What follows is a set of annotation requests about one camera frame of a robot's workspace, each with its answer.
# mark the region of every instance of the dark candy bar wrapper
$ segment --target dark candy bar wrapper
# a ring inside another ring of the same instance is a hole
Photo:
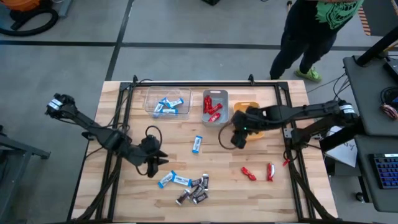
[[[202,185],[198,185],[198,187],[192,192],[190,195],[192,198],[197,197],[205,188]]]
[[[177,203],[179,206],[181,206],[182,202],[184,202],[185,199],[187,199],[187,198],[189,199],[189,194],[190,193],[191,192],[188,189],[185,189],[182,192],[181,196],[175,201],[175,203]]]
[[[209,196],[207,196],[207,194],[206,194],[206,192],[205,193],[203,193],[203,194],[201,194],[201,195],[199,195],[199,196],[197,196],[197,197],[195,197],[195,198],[193,198],[193,203],[195,204],[195,205],[197,205],[198,203],[200,203],[200,202],[202,202],[202,201],[204,201],[206,198],[208,198]]]
[[[208,174],[203,174],[203,182],[202,186],[205,188],[205,190],[209,189],[209,175]]]
[[[191,187],[196,187],[196,186],[198,186],[199,184],[201,184],[202,182],[203,182],[203,178],[202,178],[202,177],[200,177],[200,179],[193,180],[193,181],[191,182]]]

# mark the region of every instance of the white paper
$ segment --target white paper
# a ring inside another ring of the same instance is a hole
[[[327,136],[331,136],[332,134],[340,130],[340,127],[334,126],[330,129]],[[357,153],[358,149],[356,148],[354,139],[352,139],[344,144],[335,147],[332,150],[327,151],[326,155],[351,167],[355,167]]]

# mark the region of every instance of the black floor line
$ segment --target black floor line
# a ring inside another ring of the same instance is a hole
[[[113,71],[116,66],[116,61],[118,60],[119,51],[121,48],[124,34],[126,33],[127,23],[129,22],[130,12],[131,12],[133,2],[134,2],[134,0],[129,0],[129,2],[127,3],[126,12],[124,12],[122,26],[120,27],[120,30],[119,30],[119,35],[118,35],[118,39],[116,41],[116,46],[113,49],[111,61],[109,63],[109,67],[108,67],[108,71],[106,72],[105,81],[112,80]]]
[[[116,59],[121,47],[142,47],[160,49],[247,49],[247,50],[279,50],[280,45],[272,44],[197,44],[197,43],[143,43],[143,42],[122,42],[128,21],[123,21],[119,31],[117,42],[69,42],[69,41],[31,41],[31,40],[0,40],[0,45],[28,45],[28,46],[76,46],[76,47],[116,47],[112,55],[112,64]],[[367,51],[370,47],[365,46],[334,46],[335,51]]]
[[[69,47],[114,47],[115,42],[69,42],[69,41],[32,41],[32,40],[0,40],[0,45],[27,46],[69,46]]]
[[[264,44],[195,44],[195,43],[140,43],[125,42],[121,47],[142,47],[142,48],[168,48],[168,49],[254,49],[254,50],[279,50],[280,45]],[[365,46],[334,46],[335,51],[367,51],[370,47]]]

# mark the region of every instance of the black hose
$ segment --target black hose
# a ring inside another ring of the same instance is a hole
[[[43,14],[43,13],[50,13],[51,19],[41,27],[31,29],[31,30],[25,30],[25,31],[16,31],[17,29],[21,28],[27,21],[29,21],[31,18]],[[58,21],[58,13],[52,9],[52,8],[45,8],[45,9],[36,9],[33,10],[32,12],[27,12],[21,20],[17,21],[14,25],[12,25],[12,29],[14,30],[6,30],[0,28],[0,34],[4,35],[10,35],[13,37],[28,37],[31,35],[36,35],[36,34],[41,34],[49,29],[51,29]]]

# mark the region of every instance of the person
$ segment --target person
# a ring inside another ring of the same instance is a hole
[[[271,80],[279,79],[286,69],[303,59],[298,77],[322,80],[313,64],[327,54],[337,32],[355,15],[364,0],[297,0],[289,11],[281,40],[281,50],[271,70]]]

